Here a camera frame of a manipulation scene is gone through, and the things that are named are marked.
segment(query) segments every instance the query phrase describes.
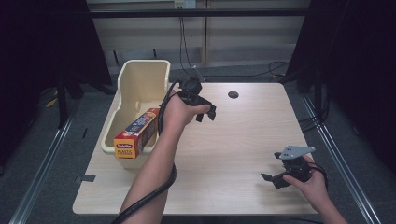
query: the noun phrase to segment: silver metal part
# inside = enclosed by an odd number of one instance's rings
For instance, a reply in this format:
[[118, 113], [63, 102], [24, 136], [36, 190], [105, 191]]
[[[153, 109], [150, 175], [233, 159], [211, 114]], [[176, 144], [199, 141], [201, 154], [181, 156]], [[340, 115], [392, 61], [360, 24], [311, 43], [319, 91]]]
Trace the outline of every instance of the silver metal part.
[[281, 160], [293, 160], [314, 151], [314, 147], [286, 146], [279, 158]]
[[198, 76], [198, 79], [201, 83], [205, 82], [204, 76], [202, 76], [202, 74], [198, 71], [197, 66], [193, 66], [192, 69], [195, 70], [195, 72], [197, 72], [196, 76]]
[[72, 124], [73, 118], [78, 111], [78, 106], [79, 100], [74, 106], [71, 107], [71, 113], [69, 115], [69, 118], [65, 122], [62, 129], [58, 130], [58, 132], [56, 133], [55, 138], [53, 139], [52, 144], [49, 147], [49, 151], [46, 157], [42, 161], [37, 173], [35, 174], [35, 178], [30, 184], [29, 189], [23, 195], [23, 198], [11, 220], [9, 221], [9, 224], [24, 224], [27, 222], [27, 219], [35, 205], [35, 201], [38, 198], [38, 194], [44, 186], [44, 182], [46, 181], [52, 164], [56, 159], [56, 155], [60, 151], [62, 142], [64, 141]]

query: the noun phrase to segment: forearm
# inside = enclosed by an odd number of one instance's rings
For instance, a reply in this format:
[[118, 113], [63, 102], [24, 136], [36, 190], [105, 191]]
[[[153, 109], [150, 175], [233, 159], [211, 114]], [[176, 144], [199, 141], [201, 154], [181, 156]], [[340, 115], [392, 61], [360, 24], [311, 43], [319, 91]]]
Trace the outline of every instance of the forearm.
[[[178, 140], [183, 128], [164, 129], [156, 146], [134, 179], [121, 211], [142, 199], [164, 184], [172, 172]], [[167, 191], [132, 214], [127, 222], [160, 223], [165, 207]]]
[[316, 210], [325, 224], [347, 224], [347, 221], [331, 201], [321, 204]]

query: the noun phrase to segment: white wall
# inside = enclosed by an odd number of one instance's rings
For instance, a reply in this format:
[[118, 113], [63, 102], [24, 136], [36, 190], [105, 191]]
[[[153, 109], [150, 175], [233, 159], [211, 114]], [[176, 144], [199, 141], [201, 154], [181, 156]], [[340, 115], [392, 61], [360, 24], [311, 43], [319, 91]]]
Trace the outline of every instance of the white wall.
[[[87, 0], [90, 9], [170, 9], [164, 0]], [[309, 0], [197, 0], [198, 8], [308, 8]], [[184, 18], [189, 56], [198, 66], [289, 61], [304, 17]], [[153, 49], [179, 63], [179, 18], [94, 19], [109, 61], [112, 50], [121, 58], [148, 57]]]

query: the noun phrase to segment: round hole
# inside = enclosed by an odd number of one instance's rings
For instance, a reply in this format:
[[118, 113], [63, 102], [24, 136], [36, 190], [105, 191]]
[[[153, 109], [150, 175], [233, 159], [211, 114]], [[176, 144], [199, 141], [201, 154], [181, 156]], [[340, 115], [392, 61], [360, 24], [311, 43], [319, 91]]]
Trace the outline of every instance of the round hole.
[[236, 98], [238, 98], [239, 94], [236, 91], [230, 91], [230, 92], [228, 92], [228, 96], [232, 99], [236, 99]]

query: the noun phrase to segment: gray floor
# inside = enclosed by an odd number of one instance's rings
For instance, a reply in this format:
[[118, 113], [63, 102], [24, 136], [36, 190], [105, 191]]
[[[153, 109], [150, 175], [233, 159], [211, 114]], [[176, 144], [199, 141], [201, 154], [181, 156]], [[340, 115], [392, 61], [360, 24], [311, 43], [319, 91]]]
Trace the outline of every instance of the gray floor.
[[[206, 80], [210, 82], [268, 82], [270, 74], [256, 76], [267, 70], [268, 65], [200, 69]], [[179, 76], [185, 76], [184, 72], [181, 70], [171, 72], [171, 79]], [[113, 98], [89, 86], [83, 88], [85, 90], [83, 99], [68, 100], [70, 107], [74, 107], [77, 112], [55, 161], [49, 169], [48, 176], [37, 198], [34, 199], [32, 209], [28, 213], [27, 223], [109, 223], [115, 217], [80, 216], [72, 211], [73, 201], [79, 188], [79, 183], [75, 181], [76, 177], [85, 173]], [[307, 118], [308, 113], [302, 95], [297, 92], [295, 83], [285, 84], [285, 89], [297, 119]], [[0, 223], [8, 223], [18, 208], [51, 146], [57, 132], [58, 121], [57, 105], [39, 108], [28, 134], [21, 139], [19, 148], [9, 159], [5, 175], [0, 179]], [[335, 100], [331, 100], [330, 113], [325, 124], [348, 166], [373, 204], [379, 219], [382, 223], [393, 223], [393, 211], [396, 210], [396, 192], [393, 190], [396, 189], [395, 176], [376, 158], [364, 138], [355, 134], [353, 123], [338, 107]], [[335, 167], [318, 131], [314, 129], [304, 133], [304, 136], [308, 145], [317, 149], [317, 152], [313, 154], [316, 162], [324, 166], [329, 173], [329, 193], [336, 206], [350, 223], [365, 223], [361, 210]], [[232, 220], [234, 223], [306, 223], [292, 220], [293, 218], [320, 220], [318, 216], [164, 217], [163, 223], [193, 223], [193, 221], [196, 223], [228, 221], [229, 223]]]

